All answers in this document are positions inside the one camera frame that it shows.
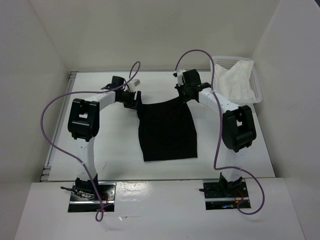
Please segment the black skirt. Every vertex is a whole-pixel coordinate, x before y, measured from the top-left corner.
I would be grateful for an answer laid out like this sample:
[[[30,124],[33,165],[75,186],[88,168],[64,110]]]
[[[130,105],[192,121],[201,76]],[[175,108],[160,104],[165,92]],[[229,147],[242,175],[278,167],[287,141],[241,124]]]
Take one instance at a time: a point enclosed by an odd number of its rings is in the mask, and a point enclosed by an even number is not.
[[[197,131],[191,111],[180,97],[137,108],[138,139],[144,162],[198,157]]]

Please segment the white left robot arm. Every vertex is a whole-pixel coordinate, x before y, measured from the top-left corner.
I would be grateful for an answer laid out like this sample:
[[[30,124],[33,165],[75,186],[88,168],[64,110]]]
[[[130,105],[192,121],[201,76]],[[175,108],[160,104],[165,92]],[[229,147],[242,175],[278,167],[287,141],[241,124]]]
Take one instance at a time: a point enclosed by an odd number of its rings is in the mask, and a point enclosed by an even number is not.
[[[136,91],[139,79],[126,82],[124,78],[113,76],[107,84],[91,97],[75,98],[71,104],[67,129],[76,146],[76,156],[80,159],[82,169],[78,171],[73,193],[97,200],[100,193],[98,173],[94,160],[94,143],[100,129],[100,111],[116,102],[125,108],[136,109],[141,100],[141,92]]]

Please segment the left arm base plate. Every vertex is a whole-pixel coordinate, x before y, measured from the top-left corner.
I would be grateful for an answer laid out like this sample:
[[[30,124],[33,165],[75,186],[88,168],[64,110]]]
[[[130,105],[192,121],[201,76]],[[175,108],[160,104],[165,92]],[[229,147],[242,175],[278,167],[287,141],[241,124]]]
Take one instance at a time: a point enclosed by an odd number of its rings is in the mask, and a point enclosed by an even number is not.
[[[114,212],[115,210],[116,186],[115,182],[100,182],[97,186],[104,212]],[[72,187],[61,186],[60,188],[65,192],[70,192],[69,213],[95,213],[100,210],[99,197],[95,192],[86,193],[76,190],[75,184]]]

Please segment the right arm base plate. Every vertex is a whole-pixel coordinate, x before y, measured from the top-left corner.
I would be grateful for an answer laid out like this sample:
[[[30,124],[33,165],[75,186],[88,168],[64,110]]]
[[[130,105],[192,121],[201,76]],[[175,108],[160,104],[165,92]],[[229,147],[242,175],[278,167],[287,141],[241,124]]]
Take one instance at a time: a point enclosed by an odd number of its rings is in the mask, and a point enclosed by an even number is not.
[[[204,195],[207,211],[237,209],[238,204],[240,204],[240,209],[251,208],[245,181],[242,181],[240,186],[230,191],[223,191],[218,180],[204,181],[198,191]]]

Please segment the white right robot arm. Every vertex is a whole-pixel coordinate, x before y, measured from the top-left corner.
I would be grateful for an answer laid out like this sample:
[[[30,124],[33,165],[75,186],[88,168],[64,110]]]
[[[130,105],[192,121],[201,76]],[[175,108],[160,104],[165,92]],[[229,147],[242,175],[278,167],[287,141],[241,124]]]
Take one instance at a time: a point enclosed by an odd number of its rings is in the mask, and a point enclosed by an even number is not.
[[[216,192],[231,196],[242,184],[242,164],[248,148],[257,138],[252,109],[240,106],[202,83],[197,70],[176,70],[175,88],[184,102],[195,100],[218,114],[219,135],[213,168],[220,172]]]

